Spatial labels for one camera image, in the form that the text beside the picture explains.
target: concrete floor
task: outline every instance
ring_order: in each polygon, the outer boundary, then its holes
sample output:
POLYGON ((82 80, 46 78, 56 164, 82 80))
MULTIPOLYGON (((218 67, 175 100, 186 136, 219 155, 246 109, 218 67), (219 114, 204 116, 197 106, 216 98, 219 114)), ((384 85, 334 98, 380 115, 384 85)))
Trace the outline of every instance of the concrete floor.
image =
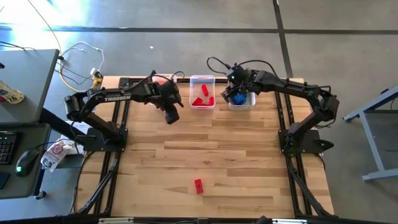
MULTIPOLYGON (((19 26, 13 31, 0 30, 1 40, 38 49, 57 47, 51 32, 37 28, 45 24, 28 3, 10 2, 0 12, 0 22, 30 24, 30 28, 19 26)), ((117 3, 53 0, 32 3, 53 26, 277 28, 271 0, 124 0, 117 3)), ((398 1, 279 0, 279 4, 286 29, 398 29, 398 1)), ((275 66, 279 76, 286 76, 278 34, 56 32, 56 35, 63 49, 78 41, 104 49, 104 75, 145 75, 152 69, 165 73, 183 70, 187 74, 207 74, 210 71, 206 58, 217 56, 229 63, 267 60, 275 66)), ((398 84, 397 37, 287 34, 286 40, 294 77, 331 85, 340 99, 338 116, 342 117, 384 89, 398 84)), ((67 60, 72 70, 88 75, 91 67, 100 64, 101 55, 92 49, 85 53, 71 51, 67 60)), ((251 67, 263 68, 258 64, 251 67)), ((77 87, 84 90, 90 84, 77 87)), ((72 93, 55 73, 45 107, 65 118, 62 99, 72 93)), ((367 184, 362 181, 361 175, 376 171, 376 164, 361 123, 345 124, 338 119, 332 128, 320 132, 323 139, 335 143, 335 147, 325 153, 335 213, 345 218, 397 223, 398 179, 367 184)), ((398 154, 393 152, 390 158, 398 160, 398 154)), ((46 172, 42 188, 49 196, 39 201, 34 198, 1 200, 0 220, 67 214, 76 175, 77 169, 46 172)))

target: wooden table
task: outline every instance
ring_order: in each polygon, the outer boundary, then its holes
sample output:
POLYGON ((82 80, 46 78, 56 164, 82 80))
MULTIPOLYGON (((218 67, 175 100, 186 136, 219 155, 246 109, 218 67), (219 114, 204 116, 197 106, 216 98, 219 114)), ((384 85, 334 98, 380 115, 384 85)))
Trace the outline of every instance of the wooden table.
MULTIPOLYGON (((119 79, 105 77, 103 86, 117 88, 119 79)), ((216 84, 216 93, 225 85, 216 84)), ((164 112, 152 105, 131 103, 129 139, 119 166, 112 216, 293 217, 285 157, 277 140, 274 92, 257 96, 250 112, 230 111, 219 94, 214 110, 198 111, 191 110, 188 103, 189 84, 178 86, 185 107, 178 108, 180 120, 172 125, 166 124, 164 112), (195 179, 202 180, 203 195, 196 194, 195 179)), ((310 113, 305 100, 291 97, 291 101, 296 121, 310 113)), ((111 120, 113 108, 114 103, 103 103, 95 113, 111 120)), ((96 152, 85 164, 78 186, 78 208, 98 185, 103 157, 104 153, 96 152)), ((321 160, 308 154, 302 157, 308 187, 333 213, 321 160)), ((107 194, 106 189, 102 207, 107 194)), ((304 211, 301 191, 298 196, 304 211)))

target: red lego brick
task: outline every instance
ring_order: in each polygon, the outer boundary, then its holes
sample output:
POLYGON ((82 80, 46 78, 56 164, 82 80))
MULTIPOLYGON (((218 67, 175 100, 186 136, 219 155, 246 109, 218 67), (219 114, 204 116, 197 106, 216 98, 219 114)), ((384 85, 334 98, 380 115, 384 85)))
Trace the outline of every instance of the red lego brick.
POLYGON ((203 104, 203 99, 201 99, 200 97, 198 97, 197 99, 195 99, 195 101, 192 103, 192 106, 202 106, 203 104))
POLYGON ((195 180, 195 187, 197 189, 197 194, 203 194, 203 186, 201 184, 201 179, 195 180))
POLYGON ((205 96, 208 96, 208 95, 209 95, 209 91, 207 90, 207 87, 206 87, 205 84, 202 84, 202 85, 201 85, 201 90, 202 90, 202 92, 203 92, 203 94, 204 94, 205 96))
POLYGON ((209 106, 214 106, 214 96, 210 97, 209 106))

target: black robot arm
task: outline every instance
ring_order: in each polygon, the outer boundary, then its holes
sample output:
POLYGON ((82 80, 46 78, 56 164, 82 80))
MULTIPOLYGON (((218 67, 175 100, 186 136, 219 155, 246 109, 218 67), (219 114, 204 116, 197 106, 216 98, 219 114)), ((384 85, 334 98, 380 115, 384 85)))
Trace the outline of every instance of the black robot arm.
MULTIPOLYGON (((280 79, 278 76, 259 70, 245 70, 241 66, 232 67, 227 75, 230 86, 222 92, 223 98, 229 102, 237 93, 251 91, 255 94, 261 92, 277 91, 289 95, 305 98, 311 105, 312 112, 299 123, 291 125, 284 136, 285 154, 300 153, 298 148, 305 141, 306 133, 319 122, 336 119, 339 101, 331 94, 330 86, 308 85, 307 83, 292 82, 289 79, 280 79)), ((333 143, 316 139, 312 146, 317 147, 317 152, 322 152, 333 147, 333 143)))
POLYGON ((165 119, 168 124, 172 124, 180 118, 174 103, 183 106, 176 83, 168 80, 160 85, 157 82, 153 82, 152 76, 149 76, 125 89, 90 89, 86 92, 67 96, 65 97, 65 109, 68 119, 76 122, 85 122, 100 131, 104 139, 109 139, 118 135, 116 124, 103 120, 92 111, 100 103, 127 100, 144 104, 152 103, 157 108, 165 111, 165 119))

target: paper tag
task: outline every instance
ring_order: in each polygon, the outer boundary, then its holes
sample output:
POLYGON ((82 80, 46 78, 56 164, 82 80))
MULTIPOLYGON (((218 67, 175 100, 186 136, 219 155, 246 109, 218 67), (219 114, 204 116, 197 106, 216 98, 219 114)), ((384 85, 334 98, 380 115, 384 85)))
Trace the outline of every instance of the paper tag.
POLYGON ((50 169, 53 172, 71 148, 64 141, 56 142, 44 153, 40 162, 46 169, 50 169))
MULTIPOLYGON (((68 123, 68 124, 72 124, 72 121, 65 121, 65 122, 68 123)), ((85 134, 87 134, 88 129, 91 128, 90 125, 88 125, 88 124, 86 124, 84 122, 75 123, 75 124, 73 124, 73 127, 77 128, 77 130, 79 130, 79 131, 81 131, 81 132, 83 132, 85 134)), ((74 141, 72 141, 72 140, 64 140, 64 143, 68 144, 68 145, 71 145, 71 147, 72 147, 72 149, 68 151, 67 155, 76 155, 77 154, 74 141)), ((84 154, 83 146, 78 144, 77 145, 77 149, 79 150, 80 154, 84 154)))

